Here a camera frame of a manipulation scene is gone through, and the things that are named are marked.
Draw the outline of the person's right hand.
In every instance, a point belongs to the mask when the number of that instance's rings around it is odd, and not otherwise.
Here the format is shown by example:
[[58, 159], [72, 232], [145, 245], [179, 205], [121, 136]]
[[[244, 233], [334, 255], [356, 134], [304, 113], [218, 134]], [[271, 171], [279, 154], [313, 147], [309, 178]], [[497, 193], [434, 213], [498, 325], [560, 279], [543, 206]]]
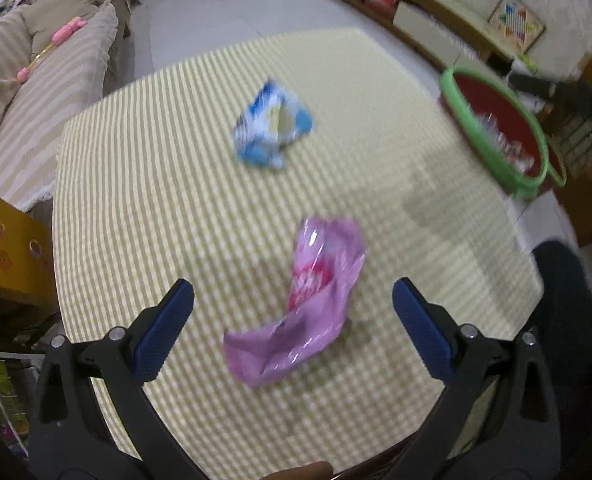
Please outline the person's right hand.
[[305, 466], [276, 471], [261, 480], [331, 480], [333, 477], [333, 466], [321, 460]]

